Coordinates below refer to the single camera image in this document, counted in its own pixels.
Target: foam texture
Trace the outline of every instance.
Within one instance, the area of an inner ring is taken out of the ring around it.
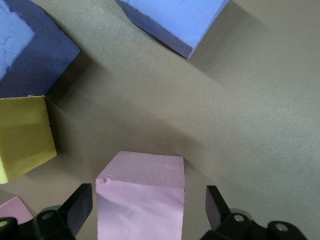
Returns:
[[[0,0],[0,98],[42,96],[79,48],[30,0]]]
[[[97,177],[96,193],[98,240],[181,240],[182,157],[121,151]]]
[[[57,155],[44,97],[0,99],[0,184]]]
[[[34,218],[18,196],[0,205],[0,218],[7,217],[16,218],[18,224],[24,224]]]
[[[115,0],[139,28],[190,58],[229,0]]]

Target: yellow foam cube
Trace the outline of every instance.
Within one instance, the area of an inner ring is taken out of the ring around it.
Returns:
[[[0,99],[0,184],[57,155],[43,96]]]

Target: beige tabletop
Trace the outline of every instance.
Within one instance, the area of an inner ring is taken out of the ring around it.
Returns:
[[[34,0],[81,48],[47,94],[59,155],[0,186],[35,215],[118,151],[185,159],[183,240],[209,229],[206,185],[260,225],[320,239],[320,2],[234,0],[190,60],[114,0]],[[97,238],[96,196],[78,240]]]

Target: screw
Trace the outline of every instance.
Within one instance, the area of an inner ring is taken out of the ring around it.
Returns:
[[[42,220],[46,220],[46,219],[51,218],[53,215],[54,215],[54,212],[53,212],[53,211],[49,211],[49,212],[43,214],[42,217],[41,217],[41,219],[42,219]]]
[[[288,228],[286,225],[282,223],[277,223],[275,227],[280,231],[280,232],[288,232]]]
[[[237,215],[234,215],[234,220],[236,220],[238,223],[243,223],[245,221],[244,217],[237,214]]]
[[[0,228],[4,227],[7,224],[8,224],[8,221],[6,220],[0,221]]]

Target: cube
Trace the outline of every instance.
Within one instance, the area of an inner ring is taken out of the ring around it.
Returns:
[[[42,96],[79,48],[30,0],[0,0],[0,98]]]
[[[44,97],[0,99],[0,184],[57,155]]]
[[[18,196],[0,204],[0,218],[8,217],[16,218],[18,225],[24,224],[34,218]]]
[[[115,0],[142,30],[189,59],[229,0]]]
[[[121,151],[95,183],[98,240],[181,240],[182,157]]]

